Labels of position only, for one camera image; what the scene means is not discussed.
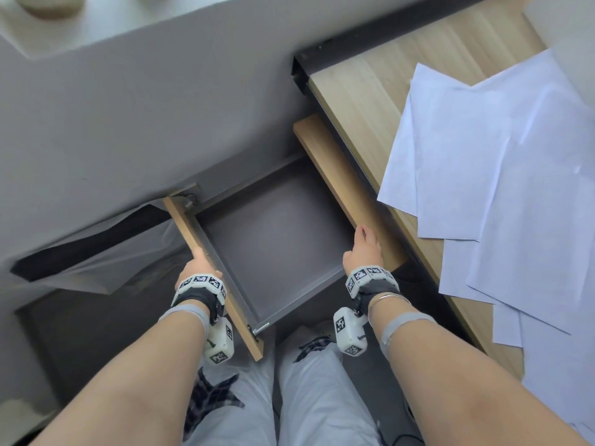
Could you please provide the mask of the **person's left hand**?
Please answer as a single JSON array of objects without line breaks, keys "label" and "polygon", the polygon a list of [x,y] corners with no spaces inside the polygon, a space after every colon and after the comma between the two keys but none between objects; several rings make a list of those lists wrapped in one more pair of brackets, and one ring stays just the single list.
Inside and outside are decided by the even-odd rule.
[{"label": "person's left hand", "polygon": [[219,270],[216,270],[212,264],[211,266],[192,266],[192,260],[187,262],[183,270],[181,271],[178,279],[174,285],[175,290],[178,290],[183,281],[196,274],[208,274],[214,275],[216,278],[222,279],[223,274]]}]

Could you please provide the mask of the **person's right hand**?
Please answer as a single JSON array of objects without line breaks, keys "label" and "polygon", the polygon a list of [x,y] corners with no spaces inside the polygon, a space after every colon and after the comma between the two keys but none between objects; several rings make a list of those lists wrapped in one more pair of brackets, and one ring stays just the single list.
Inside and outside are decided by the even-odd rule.
[{"label": "person's right hand", "polygon": [[349,276],[356,268],[362,266],[379,266],[384,267],[384,259],[381,248],[376,247],[353,247],[343,254],[343,267],[347,276]]}]

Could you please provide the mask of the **wooden drawer with grey interior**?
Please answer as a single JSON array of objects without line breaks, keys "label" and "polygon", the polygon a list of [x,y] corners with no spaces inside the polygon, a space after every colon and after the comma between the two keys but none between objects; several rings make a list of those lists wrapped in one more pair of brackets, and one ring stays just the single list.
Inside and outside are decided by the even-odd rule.
[{"label": "wooden drawer with grey interior", "polygon": [[228,317],[255,361],[265,330],[343,279],[356,226],[375,230],[388,270],[408,260],[320,116],[293,131],[304,152],[207,201],[190,188],[163,199],[187,245],[223,273]]}]

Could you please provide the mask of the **person's left forearm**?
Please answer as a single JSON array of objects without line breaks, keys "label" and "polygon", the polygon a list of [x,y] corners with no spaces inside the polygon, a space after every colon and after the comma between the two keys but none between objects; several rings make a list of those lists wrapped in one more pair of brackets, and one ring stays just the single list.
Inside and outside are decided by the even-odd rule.
[{"label": "person's left forearm", "polygon": [[205,343],[176,312],[112,359],[30,446],[180,446]]}]

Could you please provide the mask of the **person's right forearm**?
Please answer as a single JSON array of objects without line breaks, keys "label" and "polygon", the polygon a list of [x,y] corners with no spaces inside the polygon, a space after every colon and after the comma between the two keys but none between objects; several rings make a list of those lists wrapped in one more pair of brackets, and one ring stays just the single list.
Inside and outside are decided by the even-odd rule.
[{"label": "person's right forearm", "polygon": [[426,446],[588,446],[506,369],[435,322],[400,326],[388,360]]}]

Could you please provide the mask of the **translucent plastic bin liner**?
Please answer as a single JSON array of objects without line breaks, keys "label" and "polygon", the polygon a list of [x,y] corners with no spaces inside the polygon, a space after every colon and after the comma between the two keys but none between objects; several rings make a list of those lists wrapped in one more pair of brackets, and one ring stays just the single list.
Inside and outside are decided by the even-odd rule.
[{"label": "translucent plastic bin liner", "polygon": [[164,202],[157,199],[19,257],[0,272],[0,289],[111,294],[184,245]]}]

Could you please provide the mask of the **pile of white paper sheets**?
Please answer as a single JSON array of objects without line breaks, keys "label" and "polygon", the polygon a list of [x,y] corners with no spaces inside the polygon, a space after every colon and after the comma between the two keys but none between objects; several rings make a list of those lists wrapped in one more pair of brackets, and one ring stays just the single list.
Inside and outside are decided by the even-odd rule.
[{"label": "pile of white paper sheets", "polygon": [[523,384],[595,446],[595,111],[543,51],[472,87],[418,63],[378,200],[443,239]]}]

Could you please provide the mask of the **white window sill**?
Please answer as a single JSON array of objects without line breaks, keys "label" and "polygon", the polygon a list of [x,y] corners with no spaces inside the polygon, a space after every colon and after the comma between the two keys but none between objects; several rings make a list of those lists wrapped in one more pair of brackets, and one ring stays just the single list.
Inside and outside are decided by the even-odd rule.
[{"label": "white window sill", "polygon": [[29,60],[59,56],[231,0],[86,0],[66,20],[41,20],[0,0],[0,37]]}]

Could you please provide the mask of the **beige round object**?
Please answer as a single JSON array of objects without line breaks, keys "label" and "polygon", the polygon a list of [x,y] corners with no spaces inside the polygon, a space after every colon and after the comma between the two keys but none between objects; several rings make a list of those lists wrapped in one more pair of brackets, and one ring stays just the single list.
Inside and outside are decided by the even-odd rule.
[{"label": "beige round object", "polygon": [[41,20],[66,20],[77,16],[86,0],[14,0],[26,13]]}]

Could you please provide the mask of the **wooden desk with black frame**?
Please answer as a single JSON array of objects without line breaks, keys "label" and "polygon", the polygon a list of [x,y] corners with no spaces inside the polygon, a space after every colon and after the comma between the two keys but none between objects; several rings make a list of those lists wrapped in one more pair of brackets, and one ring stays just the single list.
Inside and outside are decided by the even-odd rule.
[{"label": "wooden desk with black frame", "polygon": [[[377,197],[393,142],[405,108],[415,67],[421,63],[470,87],[545,51],[522,16],[526,0],[462,0],[465,9],[441,20],[438,13],[457,7],[459,0],[426,0],[414,5],[402,27],[420,14],[426,26],[393,39],[372,51],[311,72],[306,83],[321,105],[349,154]],[[402,236],[408,254],[432,283],[440,280],[443,240],[418,238],[415,216],[390,208],[391,223]],[[455,297],[455,308],[482,351],[515,377],[524,377],[524,364],[515,347],[492,341],[493,308],[488,303]]]}]

